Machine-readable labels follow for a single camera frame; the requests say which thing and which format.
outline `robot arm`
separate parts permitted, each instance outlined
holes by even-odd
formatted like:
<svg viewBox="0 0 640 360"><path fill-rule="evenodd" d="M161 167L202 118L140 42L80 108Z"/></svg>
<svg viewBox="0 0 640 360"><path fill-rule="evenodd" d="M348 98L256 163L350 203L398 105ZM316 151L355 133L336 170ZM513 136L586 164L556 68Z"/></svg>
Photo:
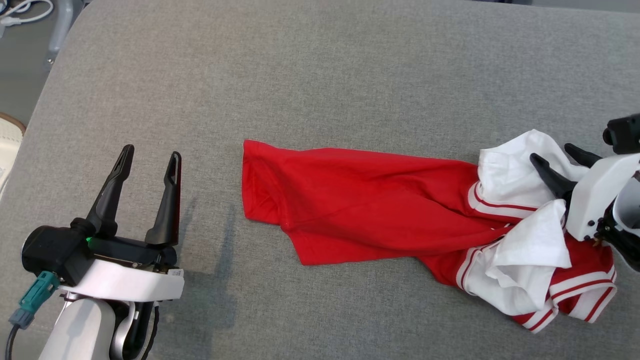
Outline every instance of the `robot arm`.
<svg viewBox="0 0 640 360"><path fill-rule="evenodd" d="M86 219L76 218L68 228L39 227L25 241L23 267L39 278L52 278L44 284L46 291L42 286L34 290L42 294L39 304L57 285L65 298L41 360L135 359L144 346L152 313L155 336L159 303L182 295L183 271L176 267L174 249L180 216L180 154L171 155L156 222L144 241L116 236L116 211L133 154L133 145L122 149ZM12 317L15 330L25 329L39 307L25 310L25 304L33 303L26 298ZM10 357L10 347L6 356Z"/></svg>
<svg viewBox="0 0 640 360"><path fill-rule="evenodd" d="M558 198L567 203L566 230L579 241L607 241L640 272L640 114L611 120L603 133L617 154L601 158L566 144L565 151L589 168L577 183L531 154L531 163Z"/></svg>

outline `label sticker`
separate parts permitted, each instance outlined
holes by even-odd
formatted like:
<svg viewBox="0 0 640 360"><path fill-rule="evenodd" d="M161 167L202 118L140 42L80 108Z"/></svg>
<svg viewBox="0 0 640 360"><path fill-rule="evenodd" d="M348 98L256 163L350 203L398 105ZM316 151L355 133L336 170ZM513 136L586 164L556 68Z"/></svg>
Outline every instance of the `label sticker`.
<svg viewBox="0 0 640 360"><path fill-rule="evenodd" d="M183 269L171 269L171 270L167 271L166 274L167 275L171 275L171 276L184 276L184 270Z"/></svg>

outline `gray fabric surface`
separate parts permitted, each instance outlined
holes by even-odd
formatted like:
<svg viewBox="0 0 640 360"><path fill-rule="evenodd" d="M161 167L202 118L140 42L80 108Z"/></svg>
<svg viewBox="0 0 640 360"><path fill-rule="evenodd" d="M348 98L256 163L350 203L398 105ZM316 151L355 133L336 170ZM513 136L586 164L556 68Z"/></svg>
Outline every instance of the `gray fabric surface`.
<svg viewBox="0 0 640 360"><path fill-rule="evenodd" d="M184 160L183 298L154 359L637 359L640 276L596 324L537 335L438 284L411 258L301 266L278 227L246 220L242 141L476 161L536 128L610 154L609 119L640 110L640 17L436 0L94 1L74 25L0 207L0 318L33 276L20 246L85 216L136 145L119 234L144 237L173 150ZM17 352L35 357L52 299ZM6 336L8 325L0 336Z"/></svg>

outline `black cable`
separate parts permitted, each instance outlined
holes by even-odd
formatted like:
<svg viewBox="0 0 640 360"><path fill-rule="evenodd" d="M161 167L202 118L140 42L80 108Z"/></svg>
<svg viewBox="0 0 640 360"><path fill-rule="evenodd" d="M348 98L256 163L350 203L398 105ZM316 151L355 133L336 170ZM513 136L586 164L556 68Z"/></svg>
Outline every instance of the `black cable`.
<svg viewBox="0 0 640 360"><path fill-rule="evenodd" d="M15 324L9 332L9 337L6 340L6 348L4 350L4 360L11 360L13 341L15 340L15 335L18 333L18 329L20 329L20 325Z"/></svg>
<svg viewBox="0 0 640 360"><path fill-rule="evenodd" d="M151 347L154 346L154 339L156 338L156 334L158 332L159 322L160 322L160 307L156 306L156 311L154 312L154 327L151 330L151 337L149 337L149 344L147 344L147 349L145 350L145 353L142 354L142 357L140 358L140 360L147 360L147 356L149 356Z"/></svg>

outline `white cable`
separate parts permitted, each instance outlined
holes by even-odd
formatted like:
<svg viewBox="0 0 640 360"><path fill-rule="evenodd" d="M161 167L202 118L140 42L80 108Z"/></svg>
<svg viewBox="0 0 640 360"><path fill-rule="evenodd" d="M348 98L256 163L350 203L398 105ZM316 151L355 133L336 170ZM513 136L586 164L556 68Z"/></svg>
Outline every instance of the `white cable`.
<svg viewBox="0 0 640 360"><path fill-rule="evenodd" d="M20 19L17 17L9 16L13 13L23 13L31 7L32 3L39 3L39 2L49 4L49 8L47 9L47 11L45 11L44 13L41 13L40 15L30 17L28 19ZM51 0L24 0L17 6L9 9L9 11L7 11L6 13L0 15L0 26L20 25L20 24L26 24L27 22L38 21L49 16L49 14L52 11L53 11L53 3L51 2Z"/></svg>

